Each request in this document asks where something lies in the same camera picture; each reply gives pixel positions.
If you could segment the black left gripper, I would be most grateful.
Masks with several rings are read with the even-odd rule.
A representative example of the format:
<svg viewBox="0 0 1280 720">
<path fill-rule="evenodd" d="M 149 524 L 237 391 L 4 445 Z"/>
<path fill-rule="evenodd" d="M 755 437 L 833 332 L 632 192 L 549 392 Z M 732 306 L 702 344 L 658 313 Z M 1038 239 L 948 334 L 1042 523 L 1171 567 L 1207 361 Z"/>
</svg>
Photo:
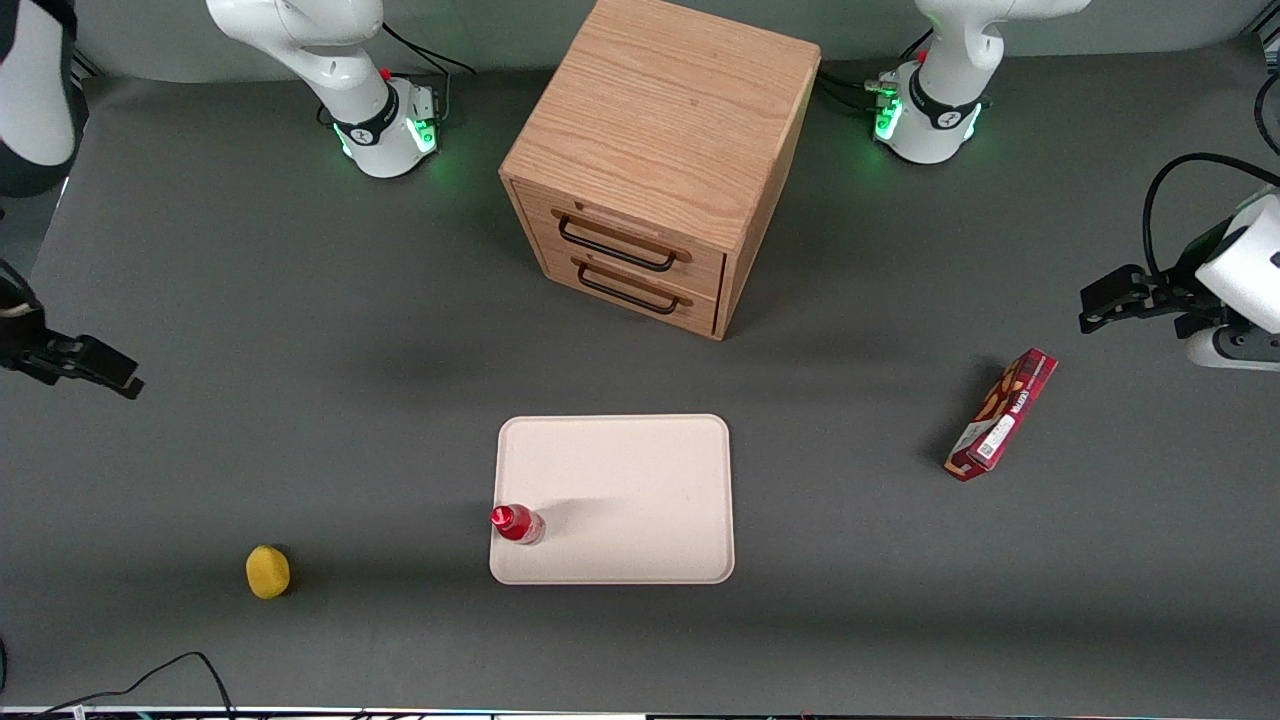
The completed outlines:
<svg viewBox="0 0 1280 720">
<path fill-rule="evenodd" d="M 1153 288 L 1139 265 L 1123 265 L 1080 291 L 1079 331 L 1092 334 L 1115 322 L 1174 315 L 1179 340 L 1226 325 L 1226 307 L 1196 278 L 1196 269 L 1152 272 Z"/>
</svg>

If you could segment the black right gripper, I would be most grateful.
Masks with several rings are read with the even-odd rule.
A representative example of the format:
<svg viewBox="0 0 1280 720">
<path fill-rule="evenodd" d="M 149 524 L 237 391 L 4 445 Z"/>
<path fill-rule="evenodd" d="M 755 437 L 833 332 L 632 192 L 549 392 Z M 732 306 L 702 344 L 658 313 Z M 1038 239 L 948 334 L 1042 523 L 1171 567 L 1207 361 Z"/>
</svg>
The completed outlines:
<svg viewBox="0 0 1280 720">
<path fill-rule="evenodd" d="M 10 263 L 1 263 L 1 365 L 47 386 L 61 378 L 86 380 L 124 398 L 140 396 L 145 383 L 136 375 L 138 363 L 92 336 L 69 341 L 64 357 L 50 343 L 61 336 L 46 327 L 45 310 L 26 278 Z"/>
</svg>

